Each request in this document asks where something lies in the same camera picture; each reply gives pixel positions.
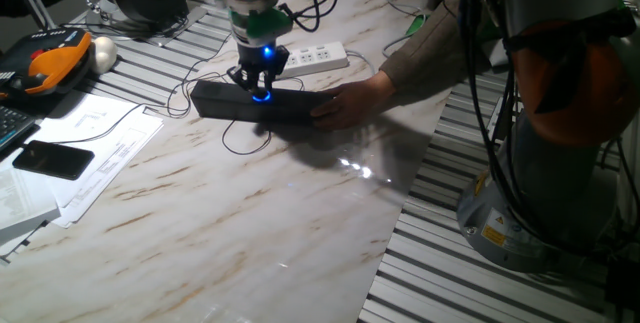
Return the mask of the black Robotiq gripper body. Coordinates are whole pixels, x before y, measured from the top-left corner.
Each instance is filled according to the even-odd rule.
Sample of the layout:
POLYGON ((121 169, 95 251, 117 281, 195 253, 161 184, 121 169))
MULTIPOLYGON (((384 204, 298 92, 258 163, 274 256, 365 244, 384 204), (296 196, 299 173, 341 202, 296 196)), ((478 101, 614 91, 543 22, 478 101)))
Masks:
POLYGON ((280 75, 288 62, 290 52, 274 42, 259 47, 238 46, 239 66, 247 72, 266 71, 274 76, 280 75))

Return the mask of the person's bare hand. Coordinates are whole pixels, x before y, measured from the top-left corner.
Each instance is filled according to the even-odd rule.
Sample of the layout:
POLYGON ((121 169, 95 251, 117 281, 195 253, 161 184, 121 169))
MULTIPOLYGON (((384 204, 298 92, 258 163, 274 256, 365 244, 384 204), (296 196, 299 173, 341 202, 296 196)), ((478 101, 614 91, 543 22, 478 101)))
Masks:
POLYGON ((324 90, 332 99, 311 111, 314 125, 329 131, 356 126, 395 92, 396 87, 383 71, 365 80, 324 90))

